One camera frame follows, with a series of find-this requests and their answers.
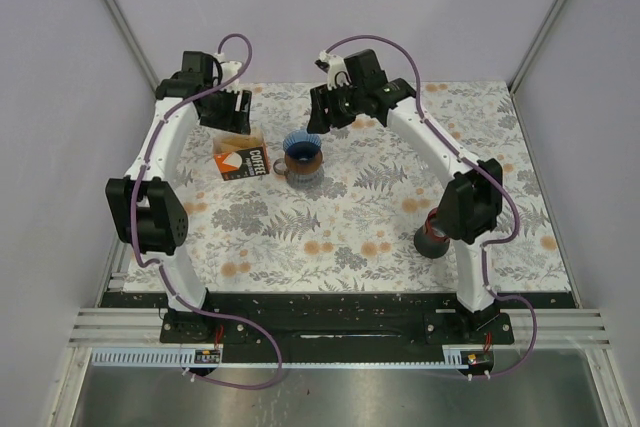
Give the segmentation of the blue ribbed dripper holder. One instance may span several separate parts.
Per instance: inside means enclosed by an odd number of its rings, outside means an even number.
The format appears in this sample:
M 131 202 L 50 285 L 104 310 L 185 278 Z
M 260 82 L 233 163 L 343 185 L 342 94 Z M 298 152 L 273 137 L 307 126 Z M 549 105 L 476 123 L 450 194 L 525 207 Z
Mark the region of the blue ribbed dripper holder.
M 290 132 L 283 140 L 283 151 L 294 160 L 308 161 L 321 151 L 321 139 L 318 134 L 306 130 Z

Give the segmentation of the orange coffee filter box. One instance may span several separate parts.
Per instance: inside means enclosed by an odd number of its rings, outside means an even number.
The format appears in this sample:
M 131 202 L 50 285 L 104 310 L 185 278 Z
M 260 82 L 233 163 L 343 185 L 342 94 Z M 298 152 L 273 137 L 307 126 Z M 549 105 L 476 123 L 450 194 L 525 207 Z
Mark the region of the orange coffee filter box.
M 229 134 L 235 133 L 223 132 L 217 134 L 213 139 L 213 159 L 224 181 L 265 176 L 270 173 L 268 151 L 263 131 L 260 128 L 253 128 L 250 134 L 240 135 L 259 136 L 262 140 L 261 146 L 226 152 L 217 150 L 215 140 Z

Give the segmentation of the grey glass carafe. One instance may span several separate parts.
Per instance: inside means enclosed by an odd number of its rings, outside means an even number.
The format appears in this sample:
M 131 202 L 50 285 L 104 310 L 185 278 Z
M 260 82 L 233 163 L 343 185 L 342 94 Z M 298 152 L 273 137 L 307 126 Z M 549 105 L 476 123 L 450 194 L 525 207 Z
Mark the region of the grey glass carafe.
M 273 171 L 283 176 L 294 189 L 311 189 L 323 180 L 324 167 L 321 162 L 294 160 L 289 156 L 277 159 Z

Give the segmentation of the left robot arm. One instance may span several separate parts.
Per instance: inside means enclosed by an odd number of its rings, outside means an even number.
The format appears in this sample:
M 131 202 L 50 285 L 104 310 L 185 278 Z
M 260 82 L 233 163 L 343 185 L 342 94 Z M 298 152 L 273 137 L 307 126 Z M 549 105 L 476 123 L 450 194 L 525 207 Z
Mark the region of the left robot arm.
M 155 90 L 154 117 L 134 162 L 105 187 L 119 239 L 139 267 L 157 269 L 170 310 L 187 312 L 182 330 L 196 342 L 214 336 L 217 319 L 204 309 L 207 289 L 186 251 L 189 220 L 174 187 L 176 167 L 197 126 L 249 132 L 251 94 L 239 87 L 247 66 L 222 52 L 184 52 L 180 70 Z

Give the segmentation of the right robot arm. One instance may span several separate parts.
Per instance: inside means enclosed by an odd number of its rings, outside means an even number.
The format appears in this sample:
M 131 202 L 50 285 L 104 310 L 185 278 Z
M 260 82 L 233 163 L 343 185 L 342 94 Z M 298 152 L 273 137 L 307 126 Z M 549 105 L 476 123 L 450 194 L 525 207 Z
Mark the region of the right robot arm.
M 455 146 L 422 110 L 417 90 L 402 78 L 388 79 L 373 50 L 347 57 L 323 51 L 315 64 L 326 81 L 310 92 L 308 132 L 325 134 L 367 115 L 407 142 L 443 186 L 439 205 L 414 234 L 414 246 L 429 259 L 454 252 L 458 286 L 451 323 L 462 340 L 480 341 L 499 314 L 483 285 L 481 244 L 502 211 L 500 164 Z

